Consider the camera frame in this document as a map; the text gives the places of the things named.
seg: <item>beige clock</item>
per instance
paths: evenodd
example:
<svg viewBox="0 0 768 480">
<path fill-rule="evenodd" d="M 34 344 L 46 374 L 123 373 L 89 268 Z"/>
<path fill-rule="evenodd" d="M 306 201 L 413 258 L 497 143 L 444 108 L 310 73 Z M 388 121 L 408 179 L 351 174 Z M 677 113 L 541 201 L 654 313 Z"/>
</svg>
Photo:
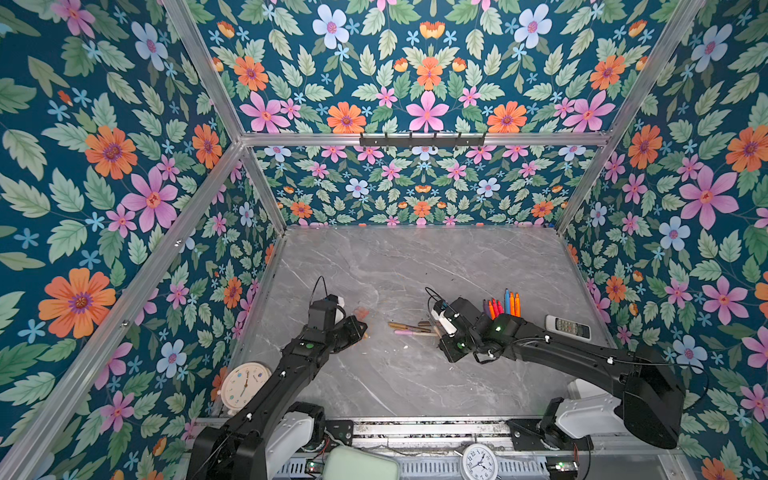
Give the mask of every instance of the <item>beige clock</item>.
<svg viewBox="0 0 768 480">
<path fill-rule="evenodd" d="M 221 402 L 235 415 L 253 398 L 269 379 L 271 373 L 258 362 L 248 362 L 236 367 L 221 384 Z"/>
</svg>

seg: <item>wall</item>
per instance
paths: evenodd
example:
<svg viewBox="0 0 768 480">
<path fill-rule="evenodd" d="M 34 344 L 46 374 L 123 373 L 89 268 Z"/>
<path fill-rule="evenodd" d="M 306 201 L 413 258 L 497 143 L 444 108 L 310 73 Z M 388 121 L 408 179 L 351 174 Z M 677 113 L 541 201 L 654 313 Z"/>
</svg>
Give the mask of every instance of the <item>wall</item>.
<svg viewBox="0 0 768 480">
<path fill-rule="evenodd" d="M 709 480 L 768 468 L 765 9 L 707 3 L 568 231 L 617 343 L 711 376 L 698 402 L 705 375 L 682 370 L 680 437 Z"/>
</svg>

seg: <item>small object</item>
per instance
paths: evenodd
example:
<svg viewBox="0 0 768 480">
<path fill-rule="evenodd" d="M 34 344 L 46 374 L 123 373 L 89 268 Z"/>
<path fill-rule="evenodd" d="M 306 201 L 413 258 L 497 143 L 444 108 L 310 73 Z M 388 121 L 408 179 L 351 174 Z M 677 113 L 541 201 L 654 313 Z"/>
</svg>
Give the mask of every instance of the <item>small object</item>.
<svg viewBox="0 0 768 480">
<path fill-rule="evenodd" d="M 498 460 L 491 449 L 475 443 L 464 451 L 459 469 L 464 480 L 495 480 L 498 475 Z"/>
<path fill-rule="evenodd" d="M 550 332 L 557 332 L 561 335 L 570 336 L 571 338 L 575 338 L 582 342 L 589 342 L 592 340 L 592 334 L 588 325 L 574 322 L 573 320 L 562 319 L 554 315 L 547 315 L 545 328 Z"/>
</svg>

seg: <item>clock face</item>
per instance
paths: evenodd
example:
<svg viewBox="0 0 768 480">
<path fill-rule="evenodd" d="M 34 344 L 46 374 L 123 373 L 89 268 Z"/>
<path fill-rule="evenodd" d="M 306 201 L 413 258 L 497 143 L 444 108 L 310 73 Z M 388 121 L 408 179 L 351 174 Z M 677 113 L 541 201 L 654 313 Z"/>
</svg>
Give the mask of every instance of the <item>clock face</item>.
<svg viewBox="0 0 768 480">
<path fill-rule="evenodd" d="M 260 363 L 249 362 L 235 368 L 221 386 L 224 405 L 237 411 L 253 398 L 270 377 L 270 371 Z"/>
<path fill-rule="evenodd" d="M 468 480 L 495 480 L 498 474 L 496 455 L 485 445 L 470 445 L 462 457 L 462 474 Z"/>
</svg>

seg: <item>orange flower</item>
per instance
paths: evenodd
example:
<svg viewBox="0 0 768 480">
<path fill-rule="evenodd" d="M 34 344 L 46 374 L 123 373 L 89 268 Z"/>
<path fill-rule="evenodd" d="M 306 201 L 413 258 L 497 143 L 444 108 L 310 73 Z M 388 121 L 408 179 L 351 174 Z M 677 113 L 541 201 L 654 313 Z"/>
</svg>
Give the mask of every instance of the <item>orange flower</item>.
<svg viewBox="0 0 768 480">
<path fill-rule="evenodd" d="M 221 157 L 219 136 L 207 124 L 197 125 L 194 128 L 194 134 L 192 146 L 197 149 L 197 159 L 205 164 L 205 168 L 213 168 L 219 163 L 219 157 Z"/>
<path fill-rule="evenodd" d="M 218 374 L 214 377 L 214 389 L 210 391 L 210 401 L 216 402 L 216 399 L 219 398 L 219 390 L 221 390 L 221 384 L 224 383 L 224 379 L 227 377 L 227 367 L 223 366 L 219 370 Z"/>
<path fill-rule="evenodd" d="M 492 134 L 510 134 L 518 133 L 520 127 L 525 125 L 528 117 L 523 117 L 528 112 L 524 106 L 518 106 L 518 102 L 510 101 L 505 108 L 504 105 L 497 106 L 493 115 L 488 117 L 489 132 Z"/>
<path fill-rule="evenodd" d="M 408 70 L 408 61 L 404 58 L 400 58 L 398 61 L 395 62 L 395 70 L 399 72 L 404 72 Z"/>
<path fill-rule="evenodd" d="M 456 72 L 464 71 L 467 69 L 467 62 L 463 58 L 456 57 L 453 59 L 453 63 L 451 63 L 451 68 Z"/>
<path fill-rule="evenodd" d="M 264 73 L 264 66 L 260 61 L 254 63 L 251 57 L 245 57 L 245 59 L 238 57 L 235 64 L 235 74 L 240 76 L 238 80 L 241 84 L 253 91 L 266 90 L 266 84 L 270 83 L 270 78 Z"/>
<path fill-rule="evenodd" d="M 726 470 L 725 465 L 717 458 L 704 459 L 701 475 L 707 480 L 736 480 L 736 474 L 733 473 L 733 470 Z"/>
<path fill-rule="evenodd" d="M 621 278 L 612 276 L 608 279 L 608 285 L 605 287 L 605 292 L 608 294 L 608 298 L 619 303 L 625 297 L 627 286 L 624 285 L 624 281 Z"/>
<path fill-rule="evenodd" d="M 240 294 L 243 292 L 243 283 L 236 276 L 230 278 L 227 282 L 227 288 L 224 289 L 224 305 L 227 308 L 234 308 L 240 301 Z"/>
<path fill-rule="evenodd" d="M 551 201 L 544 201 L 539 204 L 535 204 L 532 213 L 534 217 L 546 217 L 552 213 L 553 209 L 554 204 Z"/>
<path fill-rule="evenodd" d="M 416 215 L 419 215 L 419 217 L 424 218 L 427 215 L 429 215 L 429 209 L 431 207 L 426 202 L 418 202 L 415 207 L 413 207 L 413 213 Z"/>
<path fill-rule="evenodd" d="M 298 218 L 309 218 L 312 216 L 312 209 L 304 202 L 293 202 L 293 205 L 290 206 L 290 211 Z"/>
<path fill-rule="evenodd" d="M 152 455 L 154 455 L 156 457 L 158 455 L 162 455 L 163 452 L 165 451 L 165 445 L 167 445 L 167 444 L 168 444 L 168 438 L 167 437 L 163 437 L 162 439 L 157 440 L 157 443 L 154 444 L 154 448 L 152 449 Z"/>
<path fill-rule="evenodd" d="M 435 85 L 440 83 L 442 67 L 438 65 L 437 58 L 427 57 L 416 69 L 416 74 L 419 76 L 416 79 L 419 85 L 423 86 L 424 90 L 432 90 Z"/>
<path fill-rule="evenodd" d="M 328 126 L 333 128 L 334 134 L 361 134 L 366 118 L 360 113 L 357 105 L 350 107 L 345 101 L 339 102 L 338 107 L 334 105 L 328 110 Z"/>
<path fill-rule="evenodd" d="M 63 338 L 74 328 L 76 339 L 89 336 L 94 332 L 94 323 L 101 321 L 109 313 L 104 306 L 114 303 L 114 288 L 106 288 L 109 279 L 96 272 L 91 277 L 87 268 L 69 270 L 69 281 L 57 276 L 45 286 L 45 292 L 54 297 L 40 302 L 40 320 L 53 320 L 48 331 Z"/>
<path fill-rule="evenodd" d="M 606 58 L 605 61 L 598 63 L 598 66 L 594 68 L 594 72 L 590 75 L 589 79 L 592 80 L 592 88 L 597 90 L 605 90 L 617 81 L 619 81 L 619 75 L 624 73 L 624 69 L 627 66 L 624 64 L 624 57 L 619 55 L 611 55 Z"/>
<path fill-rule="evenodd" d="M 270 261 L 272 261 L 273 253 L 275 253 L 275 244 L 274 243 L 272 245 L 269 245 L 266 248 L 266 255 L 264 256 L 264 263 L 266 263 L 267 265 L 270 264 Z"/>
<path fill-rule="evenodd" d="M 106 125 L 98 128 L 99 135 L 88 135 L 85 144 L 89 146 L 85 151 L 85 157 L 92 164 L 96 164 L 96 170 L 102 177 L 111 175 L 113 179 L 120 180 L 124 174 L 129 174 L 134 169 L 131 165 L 137 163 L 136 146 L 130 139 L 125 138 L 125 132 L 119 128 L 114 130 Z"/>
<path fill-rule="evenodd" d="M 661 133 L 659 127 L 646 125 L 632 137 L 632 145 L 629 147 L 631 157 L 629 163 L 633 167 L 643 170 L 648 164 L 652 164 L 659 158 L 659 153 L 656 151 L 661 148 L 659 133 Z"/>
<path fill-rule="evenodd" d="M 768 272 L 763 274 L 763 278 L 768 282 Z M 758 283 L 755 285 L 755 296 L 758 300 L 763 300 L 765 303 L 760 304 L 760 311 L 768 318 L 768 285 L 765 283 Z"/>
<path fill-rule="evenodd" d="M 759 170 L 764 161 L 768 161 L 768 126 L 758 125 L 757 130 L 745 128 L 728 145 L 731 153 L 725 156 L 725 161 L 733 165 L 737 172 Z"/>
<path fill-rule="evenodd" d="M 629 36 L 632 38 L 637 37 L 643 30 L 645 30 L 645 25 L 648 25 L 648 22 L 645 20 L 638 20 L 633 23 L 632 26 L 629 27 Z"/>
</svg>

